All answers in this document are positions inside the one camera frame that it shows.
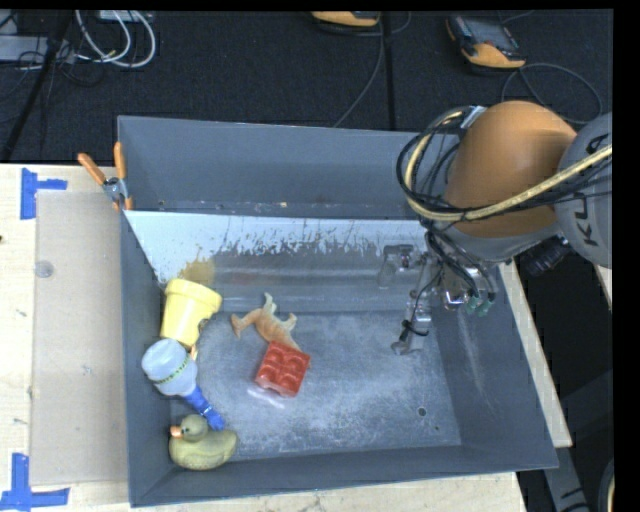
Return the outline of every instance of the yellow plastic cup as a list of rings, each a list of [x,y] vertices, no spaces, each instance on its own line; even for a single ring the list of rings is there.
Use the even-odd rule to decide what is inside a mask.
[[[178,340],[189,349],[198,341],[200,323],[220,309],[222,297],[211,288],[185,279],[171,279],[164,293],[167,301],[160,337]]]

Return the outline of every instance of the wire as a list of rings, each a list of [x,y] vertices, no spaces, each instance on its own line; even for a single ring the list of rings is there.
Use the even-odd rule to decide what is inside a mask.
[[[536,91],[533,89],[533,87],[531,86],[531,84],[529,83],[529,81],[527,80],[526,75],[524,74],[524,70],[525,69],[531,69],[531,68],[541,68],[541,67],[545,67],[545,68],[551,68],[551,69],[556,69],[558,71],[561,71],[563,73],[567,73],[568,75],[571,75],[572,77],[578,79],[580,82],[582,82],[588,89],[589,91],[591,91],[591,93],[593,94],[593,96],[596,98],[596,101],[598,102],[598,113],[591,119],[587,120],[587,121],[583,121],[580,119],[572,119],[570,117],[566,117],[566,116],[562,116],[560,114],[560,117],[562,117],[565,121],[569,122],[569,123],[574,123],[577,125],[585,125],[591,121],[593,121],[594,119],[596,119],[597,117],[599,117],[600,115],[602,115],[602,100],[600,99],[600,96],[598,95],[597,91],[595,90],[595,88],[589,83],[587,82],[583,77],[581,77],[580,75],[578,75],[577,73],[575,73],[574,71],[571,71],[570,69],[567,69],[563,66],[558,66],[556,64],[549,64],[546,62],[539,62],[539,63],[533,63],[533,64],[525,64],[524,66],[518,68],[516,71],[514,71],[513,73],[511,73],[507,79],[505,80],[504,85],[502,86],[502,93],[500,94],[500,101],[505,101],[505,97],[506,97],[506,91],[507,91],[507,87],[509,86],[509,84],[511,83],[511,81],[513,80],[513,78],[515,76],[520,76],[520,78],[522,78],[522,81],[525,83],[525,85],[527,86],[527,88],[529,89],[529,92],[531,92],[531,95],[536,99],[536,101],[538,103],[540,103],[540,105],[542,105],[543,107],[546,108],[550,108],[549,105],[547,103],[545,103],[540,96],[538,96],[538,94],[536,93]]]
[[[493,280],[491,279],[491,277],[489,276],[489,271],[488,269],[479,261],[477,260],[475,257],[471,256],[466,249],[464,249],[463,247],[461,247],[460,245],[458,245],[457,243],[455,243],[453,240],[451,240],[447,235],[444,234],[444,232],[442,230],[436,229],[435,226],[433,226],[433,224],[431,226],[429,226],[430,231],[433,233],[434,236],[439,237],[441,241],[443,241],[445,244],[447,244],[449,247],[451,247],[456,253],[458,253],[459,256],[462,256],[465,260],[467,260],[467,262],[473,267],[475,268],[480,275],[482,275],[482,277],[484,278],[485,282],[487,283],[487,289],[488,289],[488,300],[493,301],[495,299],[496,296],[496,290],[495,287],[493,285]],[[465,274],[469,275],[469,272],[462,266],[459,265],[459,268],[462,272],[464,272]]]
[[[443,222],[458,222],[462,220],[479,220],[493,215],[505,213],[510,208],[516,207],[542,194],[543,192],[551,190],[553,187],[565,182],[569,178],[578,175],[588,167],[595,165],[605,160],[606,158],[609,158],[613,152],[612,145],[609,144],[596,151],[595,153],[588,155],[580,161],[574,163],[568,168],[556,173],[554,176],[546,179],[545,181],[525,190],[520,194],[517,194],[496,204],[475,208],[456,208],[448,204],[443,205],[442,200],[439,198],[433,198],[430,196],[418,194],[414,190],[412,190],[411,185],[414,179],[413,173],[414,169],[416,169],[415,166],[416,162],[419,159],[419,155],[426,150],[426,147],[431,140],[433,133],[440,126],[447,125],[454,121],[461,124],[465,117],[465,112],[463,110],[458,110],[446,115],[439,121],[438,126],[428,129],[423,134],[414,137],[414,139],[412,139],[412,141],[410,141],[405,146],[405,148],[403,148],[397,160],[396,176],[398,177],[398,181],[405,195],[407,195],[407,201],[409,202],[409,205],[416,213],[428,219],[439,220]],[[416,147],[409,158],[409,162],[403,176],[402,159],[404,158],[404,155],[407,153],[408,149],[413,144],[415,144],[416,141]]]
[[[471,277],[469,272],[458,261],[456,261],[454,258],[449,256],[445,252],[445,250],[442,248],[442,246],[436,240],[435,237],[436,237],[436,234],[435,234],[435,232],[433,230],[427,231],[426,239],[427,239],[427,244],[429,245],[429,247],[433,250],[433,252],[435,252],[440,257],[440,260],[442,260],[443,263],[445,263],[447,265],[447,267],[454,274],[456,274],[458,277],[462,278],[467,283],[469,288],[471,290],[473,290],[473,295],[475,297],[480,297],[480,290],[478,289],[478,285],[473,280],[473,278]]]
[[[104,53],[99,47],[98,45],[96,45],[96,43],[93,41],[92,37],[89,35],[89,32],[87,31],[87,28],[84,25],[84,21],[82,21],[82,16],[80,15],[80,10],[76,9],[75,11],[75,16],[76,16],[76,20],[78,22],[78,26],[80,27],[80,30],[82,32],[82,36],[83,39],[87,41],[87,43],[89,43],[89,46],[91,46],[91,48],[93,49],[93,51],[95,51],[99,56],[100,59],[93,59],[92,57],[88,57],[86,55],[82,55],[80,53],[76,53],[76,57],[82,60],[89,60],[91,62],[98,62],[101,64],[104,63],[108,63],[108,62],[115,62],[121,58],[123,58],[127,53],[129,53],[129,49],[131,48],[131,34],[129,33],[129,29],[126,27],[126,25],[124,24],[124,21],[122,21],[122,18],[120,17],[120,15],[116,12],[113,11],[113,15],[116,18],[116,20],[118,21],[118,23],[120,24],[120,26],[122,27],[122,30],[124,32],[125,38],[126,38],[126,44],[125,44],[125,48],[122,52],[120,52],[117,55],[111,55],[113,53],[113,51],[107,53]]]
[[[354,108],[356,108],[356,106],[358,105],[358,103],[360,103],[360,101],[362,100],[362,98],[364,98],[364,96],[367,94],[367,92],[369,91],[369,89],[371,88],[371,84],[373,84],[373,80],[375,79],[375,77],[378,75],[378,71],[380,70],[380,67],[382,66],[382,60],[384,57],[384,39],[382,37],[380,37],[380,50],[378,51],[378,60],[376,61],[376,65],[373,68],[373,72],[371,73],[371,76],[369,77],[369,80],[367,81],[367,84],[364,86],[364,88],[362,89],[362,91],[360,92],[360,94],[358,95],[358,97],[355,99],[355,101],[351,104],[351,106],[346,110],[346,112],[344,114],[342,114],[340,116],[340,119],[338,119],[332,126],[332,128],[337,128],[338,126],[340,126],[340,124],[342,124],[342,122],[349,117],[349,114],[351,114],[351,112],[353,111]]]
[[[592,187],[604,181],[610,181],[610,173],[604,176],[596,176],[598,173],[605,171],[610,162],[612,162],[612,158],[606,162],[599,162],[598,164],[587,168],[583,173],[581,173],[580,178],[575,180],[574,182],[560,183],[559,185],[550,189],[548,192],[544,192],[530,200],[524,201],[523,203],[506,210],[505,213],[508,213],[509,211],[536,208],[538,206],[544,205],[554,205],[563,202],[564,198],[580,190],[583,190],[587,187]],[[611,190],[605,191],[603,193],[611,193]]]
[[[402,321],[402,327],[404,327],[405,329],[405,331],[403,331],[403,334],[406,331],[412,332],[417,336],[427,336],[429,334],[428,330],[424,332],[417,331],[413,327],[413,322],[415,321],[415,318],[416,318],[416,311],[418,311],[418,304],[420,303],[420,297],[422,297],[422,294],[434,285],[436,280],[439,281],[441,277],[442,277],[442,266],[440,266],[440,268],[438,269],[438,272],[436,273],[435,276],[433,276],[431,281],[429,281],[426,285],[424,285],[422,289],[418,292],[418,295],[416,296],[416,301],[413,303],[413,312],[411,313],[411,320]]]
[[[53,90],[53,82],[56,77],[56,66],[51,70],[51,83],[49,84],[49,91],[47,92],[46,99],[43,95],[40,95],[40,160],[42,160],[42,153],[44,151],[44,144],[47,139],[47,132],[49,131],[49,100],[51,99],[51,91]]]
[[[382,67],[382,61],[384,59],[384,38],[383,38],[383,30],[380,24],[380,15],[378,15],[376,18],[376,25],[378,27],[377,31],[371,31],[370,29],[363,30],[363,29],[357,29],[357,28],[343,27],[343,26],[336,25],[329,22],[318,21],[316,18],[314,18],[310,14],[309,16],[315,22],[315,26],[318,29],[323,30],[325,32],[329,32],[331,34],[336,34],[341,36],[353,36],[353,37],[379,37],[380,38],[380,50],[378,52],[378,60],[376,61],[376,65],[373,68],[371,76],[369,77],[369,80],[367,81],[366,85],[364,86],[364,88],[362,89],[358,97],[355,99],[355,101],[346,110],[346,112],[342,114],[342,116],[340,116],[340,118],[332,125],[332,128],[337,128],[338,126],[340,126],[340,124],[342,124],[342,122],[347,117],[349,117],[353,109],[360,103],[360,101],[362,101],[362,98],[364,98],[364,96],[367,94],[367,92],[371,88],[371,85],[373,84],[375,77],[377,76],[378,72],[380,71],[380,68]],[[396,35],[406,30],[406,28],[411,24],[411,19],[412,19],[412,13],[411,11],[407,11],[406,21],[401,27],[395,30],[392,30],[391,35]]]
[[[506,25],[507,23],[511,23],[512,21],[518,20],[520,18],[524,18],[525,16],[529,16],[530,14],[533,14],[535,11],[536,11],[535,9],[531,9],[521,14],[515,14],[507,18],[506,20],[502,19],[502,14],[500,14],[500,11],[497,11],[497,12],[498,12],[498,18],[500,18],[500,23],[502,23],[503,25]]]
[[[32,59],[31,59],[31,63],[35,62],[35,58],[37,55],[41,55],[38,53],[38,48],[40,46],[40,38],[38,37],[37,41],[36,41],[36,50],[30,50],[30,51],[24,51],[22,52],[19,56],[18,56],[18,63],[22,62],[22,59],[26,56],[26,55],[33,55]],[[13,96],[19,89],[20,86],[22,85],[22,83],[25,81],[25,79],[27,78],[27,76],[29,76],[29,69],[25,69],[23,70],[22,76],[18,79],[18,81],[15,83],[15,85],[11,88],[11,90],[5,94],[3,94],[2,96],[0,96],[0,102],[6,101],[8,100],[11,96]]]
[[[122,28],[122,31],[124,32],[124,35],[125,35],[125,38],[126,38],[125,48],[120,53],[118,53],[116,55],[113,55],[115,50],[112,50],[109,53],[105,53],[102,49],[100,49],[100,47],[94,42],[93,38],[89,35],[87,27],[85,26],[85,23],[82,20],[82,16],[80,14],[80,11],[79,10],[75,11],[75,18],[76,18],[76,21],[78,22],[78,25],[79,25],[80,30],[82,32],[83,40],[86,40],[87,43],[89,43],[89,46],[91,46],[92,50],[100,58],[94,59],[94,58],[89,57],[87,55],[80,54],[79,52],[76,53],[76,57],[78,57],[79,59],[82,59],[82,60],[87,60],[87,61],[95,62],[95,63],[98,63],[98,64],[113,64],[114,66],[119,66],[119,67],[129,68],[129,69],[141,68],[143,66],[146,66],[149,62],[151,62],[153,60],[153,58],[155,57],[155,54],[156,54],[156,45],[157,45],[157,43],[156,43],[156,36],[155,36],[154,31],[153,31],[153,28],[151,27],[149,22],[145,19],[145,17],[139,11],[133,11],[133,10],[129,11],[129,16],[131,17],[131,19],[136,19],[137,18],[140,21],[140,23],[142,23],[142,25],[144,26],[145,32],[149,36],[151,48],[149,50],[149,54],[144,59],[142,59],[141,61],[138,61],[138,62],[122,62],[122,60],[126,57],[126,55],[131,50],[131,45],[132,45],[131,33],[129,32],[129,29],[127,28],[126,24],[124,23],[124,21],[122,20],[122,17],[118,14],[118,12],[114,10],[113,11],[113,15],[116,18],[116,21],[118,22],[120,27]]]
[[[82,45],[84,44],[84,39],[82,39],[80,41],[80,45],[78,47],[77,51],[80,51],[82,49]],[[76,65],[78,62],[81,62],[80,60],[76,59],[69,67],[69,69],[65,69],[64,66],[60,66],[60,73],[62,74],[62,76],[64,76],[67,80],[69,80],[71,83],[73,83],[74,85],[78,85],[80,87],[86,87],[86,88],[91,88],[91,87],[95,87],[98,84],[100,84],[103,80],[104,77],[106,75],[106,71],[105,71],[105,67],[104,66],[96,66],[94,67],[95,69],[98,69],[98,77],[95,78],[94,80],[85,80],[81,77],[79,77],[78,75],[76,75],[74,73],[74,69],[76,68]]]

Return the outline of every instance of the red lego brick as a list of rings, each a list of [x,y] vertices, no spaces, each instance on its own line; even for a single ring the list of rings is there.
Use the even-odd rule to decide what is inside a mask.
[[[283,396],[298,394],[311,356],[283,343],[272,341],[262,359],[255,382]]]

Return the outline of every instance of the cable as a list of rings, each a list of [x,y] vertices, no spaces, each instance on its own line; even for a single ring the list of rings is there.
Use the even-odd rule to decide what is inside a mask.
[[[40,160],[42,160],[42,153],[44,151],[44,144],[47,139],[47,132],[49,130],[49,118],[47,109],[49,108],[49,100],[51,98],[51,91],[53,90],[53,82],[56,77],[56,66],[52,67],[51,70],[51,83],[49,84],[49,91],[47,92],[46,98],[41,94],[40,95],[40,148],[39,148],[39,156]]]
[[[371,73],[371,76],[369,77],[369,80],[367,81],[367,84],[364,86],[364,88],[362,89],[362,91],[360,92],[360,94],[358,95],[358,97],[355,99],[355,101],[351,104],[351,106],[346,110],[346,112],[344,114],[342,114],[340,116],[340,119],[338,119],[332,126],[332,128],[337,128],[338,126],[340,126],[340,124],[347,118],[349,117],[349,114],[351,114],[351,112],[353,111],[354,108],[356,108],[356,106],[358,105],[358,103],[360,103],[360,101],[362,100],[362,98],[364,98],[364,96],[367,94],[367,92],[369,91],[369,89],[371,88],[371,84],[373,84],[373,80],[375,79],[375,77],[378,74],[378,71],[380,70],[380,67],[382,66],[382,60],[384,57],[384,39],[382,37],[380,37],[380,50],[378,52],[378,60],[376,61],[376,65],[373,68],[373,72]]]
[[[545,181],[539,183],[538,185],[535,185],[520,194],[517,194],[511,198],[508,198],[496,204],[492,204],[484,207],[476,207],[476,208],[456,208],[451,205],[446,205],[446,206],[436,207],[435,209],[433,209],[433,206],[429,205],[429,200],[432,200],[434,198],[425,197],[421,194],[417,194],[411,188],[415,164],[418,160],[418,156],[423,151],[425,151],[427,144],[429,143],[435,129],[437,129],[439,126],[444,126],[453,121],[459,121],[461,123],[461,120],[463,120],[464,117],[465,117],[465,112],[462,110],[455,111],[453,113],[448,114],[446,117],[444,117],[439,121],[438,126],[428,129],[425,133],[423,133],[418,137],[415,137],[412,141],[410,141],[409,144],[407,144],[407,146],[403,148],[403,151],[401,152],[400,157],[398,158],[397,165],[396,165],[396,175],[399,179],[399,183],[405,195],[407,195],[407,201],[409,202],[409,205],[416,213],[428,219],[439,220],[443,222],[457,222],[461,220],[465,220],[465,221],[479,220],[479,219],[490,217],[492,215],[505,213],[509,208],[520,205],[521,203],[524,203],[525,201],[530,200],[542,194],[543,192],[546,192],[552,189],[554,186],[565,182],[566,180],[568,180],[569,178],[575,175],[578,175],[588,167],[595,165],[603,161],[604,159],[610,157],[613,151],[612,145],[609,144],[604,148],[596,151],[592,155],[588,155],[582,160],[574,163],[573,165],[569,166],[563,171],[558,172],[554,176],[546,179]],[[402,158],[407,153],[408,148],[411,147],[411,145],[414,144],[416,140],[418,141],[418,143],[409,158],[409,162],[405,169],[404,176],[402,176]]]
[[[123,30],[124,35],[125,35],[125,38],[127,40],[124,50],[122,52],[120,52],[119,54],[117,54],[117,55],[111,55],[113,53],[113,50],[111,52],[109,52],[109,54],[104,53],[98,47],[98,45],[96,45],[96,43],[93,41],[93,39],[89,35],[89,32],[87,31],[87,28],[84,25],[84,21],[82,21],[82,16],[80,15],[80,10],[76,9],[75,17],[76,17],[76,21],[78,22],[78,26],[80,27],[80,31],[82,32],[83,39],[86,40],[87,43],[89,43],[89,46],[91,46],[91,48],[93,49],[93,51],[95,51],[100,56],[100,59],[93,59],[92,57],[88,57],[86,55],[82,55],[80,53],[76,53],[76,57],[77,58],[82,59],[82,60],[89,60],[91,62],[98,62],[98,63],[104,64],[104,63],[108,63],[108,62],[117,61],[118,59],[123,58],[127,53],[129,53],[129,49],[131,48],[131,34],[129,33],[129,29],[126,27],[126,25],[124,24],[124,21],[122,21],[122,18],[120,17],[120,15],[116,11],[113,11],[113,15],[115,16],[116,20],[118,21],[118,23],[122,27],[122,30]]]
[[[22,59],[22,57],[28,53],[31,52],[23,52],[22,54],[20,54],[20,56],[18,57],[19,60]],[[20,88],[20,86],[22,85],[22,83],[25,81],[25,79],[27,78],[27,76],[29,76],[29,70],[24,70],[22,73],[22,76],[18,79],[18,81],[16,82],[16,84],[11,88],[11,90],[5,94],[3,94],[2,96],[0,96],[0,102],[6,101],[8,100],[11,96],[13,96]]]
[[[433,252],[435,252],[440,257],[440,260],[445,263],[454,274],[462,278],[467,283],[469,288],[473,290],[474,297],[480,297],[480,290],[478,289],[478,285],[476,284],[476,282],[473,280],[471,275],[469,275],[469,272],[467,272],[467,270],[458,261],[449,256],[440,246],[439,242],[435,238],[436,235],[434,231],[427,231],[425,236],[427,244],[433,250]]]
[[[132,45],[131,33],[129,32],[129,29],[127,28],[127,26],[124,23],[124,21],[122,20],[122,17],[115,10],[113,11],[113,15],[116,18],[116,21],[118,22],[120,27],[122,28],[122,30],[124,32],[124,35],[125,35],[125,38],[126,38],[126,44],[125,44],[124,50],[122,50],[120,53],[118,53],[116,55],[113,55],[115,50],[112,50],[109,53],[105,53],[104,51],[102,51],[100,49],[100,47],[94,42],[94,40],[89,35],[89,32],[88,32],[88,30],[87,30],[87,28],[85,26],[85,23],[82,20],[82,16],[80,14],[80,11],[76,10],[75,11],[75,18],[76,18],[76,21],[78,22],[78,25],[79,25],[80,30],[82,32],[83,40],[86,40],[87,43],[89,43],[89,46],[91,46],[93,51],[96,54],[98,54],[98,56],[100,58],[99,59],[94,59],[94,58],[89,57],[87,55],[82,55],[79,52],[76,53],[76,57],[78,57],[79,59],[82,59],[82,60],[95,62],[97,64],[113,64],[114,66],[119,66],[119,67],[129,68],[129,69],[141,68],[143,66],[146,66],[149,62],[151,62],[151,60],[153,60],[153,58],[155,57],[155,54],[156,54],[156,36],[155,36],[154,31],[153,31],[153,28],[151,27],[149,22],[145,19],[145,17],[139,11],[133,11],[132,10],[132,11],[129,11],[129,12],[130,12],[130,16],[131,16],[132,19],[137,18],[140,21],[140,23],[142,23],[142,25],[145,28],[145,32],[149,35],[151,48],[149,50],[149,54],[144,59],[142,59],[141,61],[138,61],[138,62],[122,62],[122,60],[126,57],[126,55],[131,50],[131,45]]]
[[[369,89],[371,88],[371,85],[373,84],[373,81],[375,79],[375,77],[377,76],[378,72],[380,71],[380,68],[382,66],[382,61],[384,59],[384,38],[383,38],[383,30],[380,24],[380,15],[378,15],[377,19],[376,19],[376,24],[378,27],[377,31],[371,31],[370,29],[358,29],[358,28],[352,28],[352,27],[343,27],[341,25],[336,25],[336,24],[332,24],[332,23],[328,23],[328,22],[323,22],[323,21],[318,21],[316,18],[314,18],[312,15],[308,15],[315,23],[315,26],[320,29],[323,30],[325,32],[329,32],[331,34],[336,34],[336,35],[341,35],[341,36],[352,36],[352,37],[379,37],[380,38],[380,51],[378,53],[378,60],[376,61],[375,67],[373,68],[373,71],[371,73],[371,76],[369,77],[369,80],[367,81],[366,85],[364,86],[364,88],[362,89],[362,91],[360,92],[360,94],[358,95],[358,97],[355,99],[355,101],[351,104],[351,106],[345,111],[344,114],[342,114],[342,116],[340,116],[340,118],[332,125],[332,128],[337,128],[338,126],[340,126],[340,124],[342,124],[342,122],[349,117],[349,115],[351,114],[351,112],[353,111],[353,109],[360,103],[360,101],[362,101],[362,98],[364,98],[364,96],[367,94],[367,92],[369,91]],[[396,35],[399,34],[400,32],[406,30],[406,28],[410,25],[411,23],[411,18],[412,18],[412,14],[411,11],[407,11],[407,20],[404,22],[404,24],[391,31],[391,35]]]
[[[530,14],[533,14],[535,11],[536,11],[535,9],[531,9],[521,14],[515,14],[507,18],[506,20],[502,19],[502,14],[500,14],[500,11],[497,11],[497,13],[498,13],[498,18],[500,19],[500,23],[502,23],[503,25],[506,25],[507,23],[511,23],[512,21],[515,21],[517,19],[524,18],[525,16],[529,16]]]
[[[84,44],[84,39],[80,41],[80,45],[78,47],[77,51],[80,51],[82,49],[82,45]],[[74,85],[78,85],[80,87],[87,87],[87,88],[91,88],[91,87],[95,87],[98,84],[100,84],[103,80],[104,77],[106,75],[106,71],[105,71],[105,67],[104,66],[96,66],[95,68],[98,69],[98,77],[94,80],[85,80],[79,76],[77,76],[74,73],[74,69],[76,68],[76,65],[78,62],[81,62],[80,60],[76,59],[71,65],[70,68],[67,70],[64,68],[63,65],[68,64],[66,61],[63,62],[60,66],[60,73],[62,74],[62,76],[64,76],[67,80],[69,80],[71,83],[73,83]]]
[[[40,93],[47,72],[52,65],[55,65],[56,56],[60,51],[60,47],[62,45],[62,42],[64,41],[64,36],[67,33],[67,30],[71,23],[71,15],[71,11],[69,11],[67,15],[67,11],[62,10],[59,11],[56,15],[57,23],[55,28],[47,38],[47,50],[45,53],[44,61],[42,63],[42,69],[40,69],[40,71],[38,72],[36,82],[29,92],[29,96],[24,107],[22,108],[18,121],[14,124],[7,141],[3,145],[2,154],[0,155],[0,161],[2,162],[9,162],[9,160],[11,159],[13,150],[15,149],[16,143],[20,139],[20,135],[22,134],[24,125]]]
[[[411,320],[402,321],[402,327],[404,327],[404,330],[402,331],[402,334],[399,337],[400,340],[404,341],[408,335],[408,332],[412,332],[417,336],[427,336],[429,334],[428,330],[424,332],[417,331],[413,327],[413,322],[415,321],[416,311],[418,310],[418,304],[420,303],[420,297],[422,297],[422,294],[433,286],[436,280],[439,281],[441,277],[442,277],[442,267],[438,269],[438,272],[436,273],[435,276],[433,276],[431,281],[429,281],[426,285],[424,285],[422,289],[418,292],[418,295],[416,296],[416,301],[413,303],[413,312],[411,313]]]
[[[544,205],[554,205],[554,204],[563,202],[563,199],[565,199],[567,196],[572,195],[576,192],[579,192],[580,190],[583,190],[586,187],[591,187],[596,185],[597,183],[601,183],[604,181],[610,181],[611,174],[607,174],[605,176],[596,176],[596,175],[602,171],[605,171],[606,168],[608,167],[608,163],[611,161],[612,161],[612,158],[609,159],[607,162],[605,161],[599,162],[598,164],[587,168],[583,173],[581,173],[579,179],[575,180],[574,182],[560,183],[559,185],[553,187],[547,192],[543,192],[542,194],[532,199],[524,201],[514,206],[513,208],[509,208],[505,210],[504,213],[508,213],[510,211],[516,211],[516,210],[536,208],[538,206],[544,206]],[[611,193],[611,190],[608,190],[603,193],[599,193],[598,195],[605,195],[610,193]]]
[[[524,74],[524,70],[525,69],[540,68],[540,67],[547,67],[547,68],[551,68],[551,69],[556,69],[556,70],[562,71],[564,73],[567,73],[568,75],[571,75],[574,78],[577,78],[579,81],[581,81],[589,89],[589,91],[591,91],[593,96],[596,98],[596,101],[598,102],[598,113],[592,119],[589,119],[587,121],[583,121],[583,120],[580,120],[580,119],[572,119],[572,118],[569,118],[569,117],[561,115],[560,117],[562,117],[565,121],[567,121],[569,123],[577,124],[577,125],[585,125],[585,124],[593,121],[593,119],[595,119],[595,118],[599,117],[600,115],[602,115],[602,100],[600,99],[600,96],[598,95],[598,93],[595,90],[595,88],[589,82],[587,82],[584,78],[582,78],[577,73],[571,71],[570,69],[567,69],[567,68],[565,68],[563,66],[558,66],[556,64],[549,64],[549,63],[546,63],[546,62],[525,64],[524,66],[518,68],[516,71],[511,73],[507,77],[507,79],[505,80],[504,85],[502,86],[502,93],[500,95],[500,101],[505,101],[507,87],[511,83],[513,78],[515,76],[520,76],[522,78],[522,81],[525,83],[525,85],[529,89],[529,92],[531,92],[532,96],[536,99],[536,101],[538,103],[540,103],[540,105],[542,105],[543,107],[550,109],[549,105],[546,104],[544,101],[542,101],[542,99],[538,96],[536,91],[533,89],[533,87],[531,86],[531,84],[527,80],[526,75]]]

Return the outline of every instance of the rubber duck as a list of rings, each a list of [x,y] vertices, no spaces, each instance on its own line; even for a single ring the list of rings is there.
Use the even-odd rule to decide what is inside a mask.
[[[186,416],[170,429],[169,455],[180,467],[197,471],[217,468],[236,450],[238,435],[233,430],[212,430],[198,414]]]

